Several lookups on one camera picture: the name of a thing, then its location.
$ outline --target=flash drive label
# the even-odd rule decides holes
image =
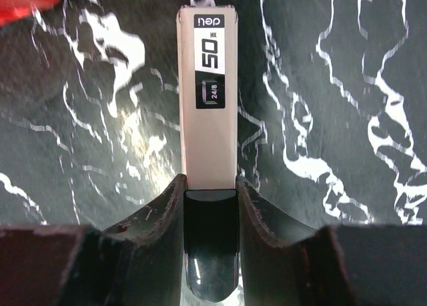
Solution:
[[[226,108],[224,15],[194,15],[195,106]]]

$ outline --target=black marble surface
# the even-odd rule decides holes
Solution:
[[[214,1],[240,16],[239,173],[313,227],[421,224],[427,0]],[[64,0],[0,28],[0,223],[104,229],[180,172],[189,2]]]

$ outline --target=black holder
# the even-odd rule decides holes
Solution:
[[[184,193],[184,253],[187,285],[217,303],[239,279],[239,203],[235,189]]]

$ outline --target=number 50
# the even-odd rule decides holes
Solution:
[[[213,44],[213,49],[208,49],[206,44]],[[218,42],[213,39],[201,40],[201,65],[203,67],[218,68]]]

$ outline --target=black label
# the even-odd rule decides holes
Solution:
[[[226,108],[225,75],[195,72],[195,108]]]
[[[224,15],[194,15],[195,28],[224,28]]]

